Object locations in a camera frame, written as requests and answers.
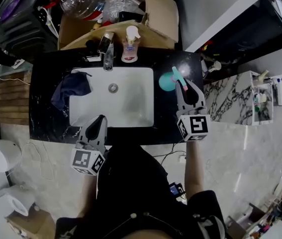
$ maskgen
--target plastic bag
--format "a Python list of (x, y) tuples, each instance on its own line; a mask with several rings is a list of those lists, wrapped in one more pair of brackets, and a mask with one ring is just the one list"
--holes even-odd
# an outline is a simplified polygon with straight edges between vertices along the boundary
[(103, 22), (110, 20), (112, 23), (119, 22), (121, 11), (134, 12), (144, 15), (144, 12), (131, 0), (107, 0), (103, 9)]

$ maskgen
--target black countertop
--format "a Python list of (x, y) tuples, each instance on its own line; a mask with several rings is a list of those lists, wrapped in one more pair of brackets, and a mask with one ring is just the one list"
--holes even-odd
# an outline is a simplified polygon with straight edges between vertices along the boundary
[[(34, 140), (76, 143), (80, 127), (69, 125), (69, 98), (63, 111), (51, 103), (51, 97), (63, 77), (75, 67), (102, 67), (103, 62), (85, 62), (86, 49), (74, 49), (42, 54), (35, 60), (29, 97), (29, 130)], [(203, 80), (199, 55), (168, 49), (139, 48), (138, 60), (127, 64), (117, 53), (113, 66), (150, 67), (154, 72), (154, 125), (152, 127), (109, 127), (107, 145), (129, 141), (139, 145), (177, 143), (182, 140), (176, 125), (177, 99), (175, 91), (165, 92), (159, 78), (171, 72), (172, 66), (184, 70), (184, 78), (201, 90)]]

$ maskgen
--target dark blue towel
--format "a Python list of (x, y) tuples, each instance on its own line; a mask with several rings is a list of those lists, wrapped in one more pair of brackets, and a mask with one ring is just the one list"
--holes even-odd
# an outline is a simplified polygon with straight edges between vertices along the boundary
[(69, 96), (85, 96), (90, 92), (91, 88), (87, 79), (87, 73), (77, 72), (69, 74), (59, 83), (51, 98), (51, 103), (61, 111), (65, 106), (65, 98)]

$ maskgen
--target cardboard box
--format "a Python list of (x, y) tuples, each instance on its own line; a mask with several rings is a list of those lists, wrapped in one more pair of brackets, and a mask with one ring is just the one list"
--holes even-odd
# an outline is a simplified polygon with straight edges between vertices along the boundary
[(56, 224), (51, 215), (44, 210), (35, 211), (31, 207), (27, 217), (13, 212), (6, 220), (14, 228), (26, 232), (31, 239), (53, 239), (55, 237)]
[(60, 24), (58, 49), (84, 48), (88, 40), (99, 39), (106, 31), (115, 33), (115, 42), (126, 37), (126, 28), (134, 25), (141, 35), (140, 46), (174, 49), (178, 42), (177, 7), (173, 0), (145, 0), (146, 13), (142, 23), (134, 20), (119, 22), (91, 31), (95, 21), (63, 16)]

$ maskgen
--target person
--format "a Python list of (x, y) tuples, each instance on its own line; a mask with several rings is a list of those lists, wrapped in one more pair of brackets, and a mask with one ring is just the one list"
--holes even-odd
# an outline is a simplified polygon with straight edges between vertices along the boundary
[(225, 226), (216, 195), (203, 189), (197, 142), (187, 142), (187, 205), (170, 191), (161, 164), (140, 146), (114, 145), (97, 178), (84, 190), (77, 218), (60, 218), (56, 239), (223, 239)]

